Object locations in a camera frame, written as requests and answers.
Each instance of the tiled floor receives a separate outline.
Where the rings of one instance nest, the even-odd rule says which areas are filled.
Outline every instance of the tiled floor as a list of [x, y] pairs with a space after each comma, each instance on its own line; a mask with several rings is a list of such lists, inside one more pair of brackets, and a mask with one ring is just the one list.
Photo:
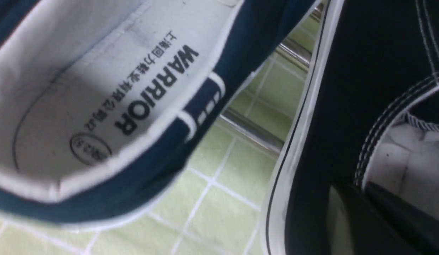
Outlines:
[[[291, 37], [312, 50], [318, 24]], [[285, 139], [306, 74], [272, 55], [231, 107]], [[163, 201], [136, 222], [97, 233], [68, 233], [0, 221], [0, 255], [261, 255], [261, 204], [276, 158], [215, 124]]]

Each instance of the black canvas shoe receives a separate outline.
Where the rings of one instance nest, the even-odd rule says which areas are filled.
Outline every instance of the black canvas shoe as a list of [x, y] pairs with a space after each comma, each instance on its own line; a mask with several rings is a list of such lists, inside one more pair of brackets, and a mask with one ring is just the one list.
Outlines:
[[439, 254], [439, 1], [331, 0], [273, 173], [267, 254]]

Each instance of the metal pipe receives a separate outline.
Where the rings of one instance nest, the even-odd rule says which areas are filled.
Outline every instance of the metal pipe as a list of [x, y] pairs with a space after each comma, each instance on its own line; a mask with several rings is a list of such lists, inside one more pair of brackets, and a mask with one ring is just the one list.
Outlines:
[[256, 125], [254, 122], [244, 118], [240, 113], [229, 108], [223, 112], [220, 118], [226, 122], [230, 128], [242, 134], [247, 140], [262, 146], [277, 157], [281, 154], [284, 141]]
[[294, 40], [290, 38], [284, 39], [283, 42], [276, 48], [276, 52], [283, 58], [301, 68], [303, 71], [307, 72], [309, 70], [309, 63], [312, 54]]
[[[310, 16], [316, 21], [320, 21], [322, 11], [323, 4], [320, 4], [314, 9]], [[284, 39], [276, 49], [276, 52], [302, 70], [306, 72], [309, 70], [312, 54], [294, 40], [289, 38]], [[224, 126], [228, 129], [238, 132], [245, 139], [262, 146], [276, 157], [281, 154], [284, 141], [248, 120], [240, 113], [229, 108], [220, 115], [219, 120], [222, 121], [225, 124]]]
[[317, 7], [315, 7], [314, 11], [310, 14], [310, 16], [316, 21], [320, 21], [320, 19], [322, 18], [322, 12], [323, 12], [323, 4], [319, 4], [317, 5]]

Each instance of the white insole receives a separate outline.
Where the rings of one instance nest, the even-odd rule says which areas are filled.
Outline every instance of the white insole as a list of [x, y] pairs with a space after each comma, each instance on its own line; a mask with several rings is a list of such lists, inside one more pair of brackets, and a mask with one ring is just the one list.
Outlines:
[[379, 184], [439, 220], [439, 142], [403, 124], [389, 131], [375, 153], [364, 183]]
[[15, 106], [14, 117], [4, 117], [15, 126], [1, 128], [12, 154], [1, 152], [0, 164], [59, 181], [117, 153], [190, 84], [231, 11], [217, 0], [144, 2], [80, 59], [61, 64], [50, 86], [21, 84], [24, 90], [1, 99]]

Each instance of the blue canvas shoe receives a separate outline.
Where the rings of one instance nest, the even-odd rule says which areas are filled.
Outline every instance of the blue canvas shoe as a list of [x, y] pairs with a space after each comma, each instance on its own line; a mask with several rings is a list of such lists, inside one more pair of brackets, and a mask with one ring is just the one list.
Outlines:
[[138, 216], [318, 2], [0, 0], [0, 213]]

